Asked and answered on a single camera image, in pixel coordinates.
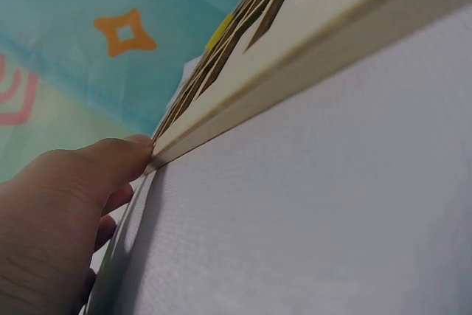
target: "light blue background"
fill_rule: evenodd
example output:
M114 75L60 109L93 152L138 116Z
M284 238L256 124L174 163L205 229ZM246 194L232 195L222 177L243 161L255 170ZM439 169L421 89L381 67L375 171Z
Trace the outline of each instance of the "light blue background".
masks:
M239 0L0 0L0 49L46 82L151 134L181 79ZM137 8L156 51L117 58L93 25Z

